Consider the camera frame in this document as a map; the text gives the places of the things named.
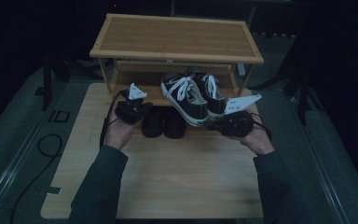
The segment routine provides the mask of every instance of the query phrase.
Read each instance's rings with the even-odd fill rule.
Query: white shoelace
[[[191,77],[182,77],[180,79],[176,79],[173,82],[170,81],[169,84],[173,84],[175,82],[176,83],[170,88],[170,90],[168,91],[168,94],[171,95],[172,92],[180,86],[178,93],[176,95],[176,99],[178,101],[182,101],[186,97],[187,87],[191,88],[193,86],[193,84],[188,83],[189,80],[191,80]]]
[[[214,99],[216,99],[217,87],[216,82],[214,81],[213,75],[206,75],[202,78],[202,81],[205,81],[208,78],[207,91]]]

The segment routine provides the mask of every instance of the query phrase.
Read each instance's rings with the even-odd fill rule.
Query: wooden shoe rack
[[[185,75],[191,65],[216,75],[226,97],[241,96],[254,64],[263,58],[244,21],[152,17],[108,14],[90,52],[98,58],[107,103],[133,82],[148,93],[154,105],[169,105],[160,89],[166,72]],[[110,79],[104,59],[114,59]],[[247,77],[238,88],[233,71],[236,63],[248,63]]]

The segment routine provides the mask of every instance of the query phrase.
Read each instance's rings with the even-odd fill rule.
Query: person's hand
[[[140,121],[134,125],[130,125],[118,119],[115,113],[116,107],[115,105],[112,109],[112,113],[110,113],[109,123],[113,120],[115,121],[107,127],[104,144],[121,150],[130,141],[132,132]]]
[[[255,121],[263,124],[260,117],[255,115],[252,115],[252,117]],[[275,151],[274,147],[269,141],[269,137],[267,136],[266,131],[256,124],[254,124],[252,131],[243,138],[233,136],[225,137],[233,140],[239,140],[242,145],[251,149],[257,156],[266,155]]]

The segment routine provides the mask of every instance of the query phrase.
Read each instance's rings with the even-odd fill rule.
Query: black sneaker
[[[196,82],[202,98],[208,102],[208,117],[211,119],[222,117],[226,109],[226,98],[217,87],[214,76],[205,73],[197,66],[188,67],[187,76]]]
[[[153,106],[142,121],[142,134],[148,138],[159,137],[163,133],[162,107]]]
[[[183,138],[186,132],[186,122],[173,106],[167,106],[164,111],[164,134],[171,139]]]
[[[161,78],[161,90],[164,97],[190,125],[199,127],[208,118],[207,102],[190,77],[167,73]]]

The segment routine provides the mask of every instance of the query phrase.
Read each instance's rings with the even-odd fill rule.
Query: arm
[[[254,158],[264,223],[311,223],[302,188],[278,151]]]
[[[89,168],[74,200],[69,223],[114,223],[121,177],[128,157],[103,146]]]
[[[262,123],[258,116],[253,116],[253,119]],[[253,130],[243,138],[227,138],[239,140],[257,156],[254,162],[264,223],[311,223],[302,188],[269,141],[265,130],[254,125]]]
[[[128,157],[120,150],[130,141],[135,125],[118,119],[113,107],[103,146],[72,201],[69,223],[116,223],[121,177]]]

